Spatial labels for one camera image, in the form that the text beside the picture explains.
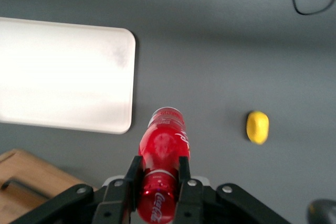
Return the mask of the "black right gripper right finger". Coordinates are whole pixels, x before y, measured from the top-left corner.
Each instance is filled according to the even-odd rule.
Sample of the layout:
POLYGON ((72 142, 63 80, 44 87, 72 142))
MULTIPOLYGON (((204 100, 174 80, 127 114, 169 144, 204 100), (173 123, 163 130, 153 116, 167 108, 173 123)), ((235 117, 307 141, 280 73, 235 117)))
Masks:
POLYGON ((176 223, 288 223, 236 184, 216 189, 191 177, 189 160, 179 158, 179 198, 176 223))

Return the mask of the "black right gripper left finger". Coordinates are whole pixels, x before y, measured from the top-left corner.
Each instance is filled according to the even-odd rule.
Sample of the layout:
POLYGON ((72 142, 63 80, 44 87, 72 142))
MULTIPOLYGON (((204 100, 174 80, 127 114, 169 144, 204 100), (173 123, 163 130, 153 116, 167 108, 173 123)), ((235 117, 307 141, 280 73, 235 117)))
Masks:
POLYGON ((142 175, 142 157, 135 156, 123 178, 96 191, 76 184, 12 223, 130 223, 142 175))

